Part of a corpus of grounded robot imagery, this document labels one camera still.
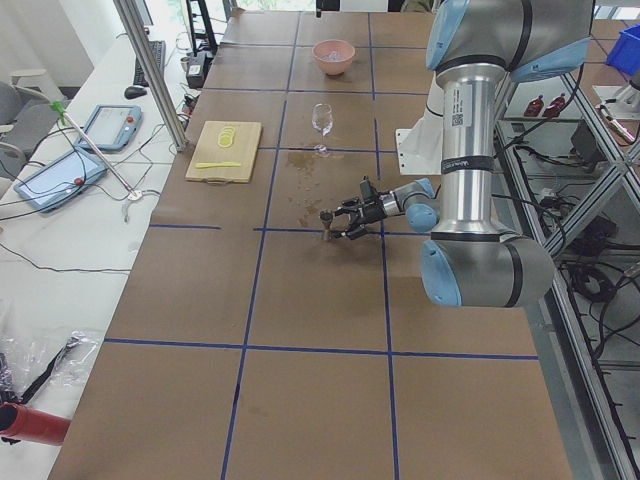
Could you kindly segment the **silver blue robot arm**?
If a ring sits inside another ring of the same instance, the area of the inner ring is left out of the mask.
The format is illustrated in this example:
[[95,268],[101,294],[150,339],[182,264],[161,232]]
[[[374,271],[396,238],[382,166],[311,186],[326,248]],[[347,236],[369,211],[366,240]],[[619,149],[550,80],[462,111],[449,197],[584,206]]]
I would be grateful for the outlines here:
[[581,66],[593,6],[586,1],[446,1],[430,34],[426,66],[444,93],[441,186],[415,180],[380,192],[363,181],[339,213],[343,236],[404,215],[428,233],[421,276],[445,306],[520,307],[550,288],[554,263],[535,240],[491,217],[495,98],[499,82],[531,82]]

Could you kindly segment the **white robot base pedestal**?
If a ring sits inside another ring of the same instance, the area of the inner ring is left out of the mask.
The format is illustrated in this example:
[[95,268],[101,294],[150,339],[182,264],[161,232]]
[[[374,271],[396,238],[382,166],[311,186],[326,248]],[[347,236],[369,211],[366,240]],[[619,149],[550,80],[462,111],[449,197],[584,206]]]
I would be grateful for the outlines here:
[[441,174],[444,92],[435,81],[429,89],[423,116],[411,129],[396,130],[402,175]]

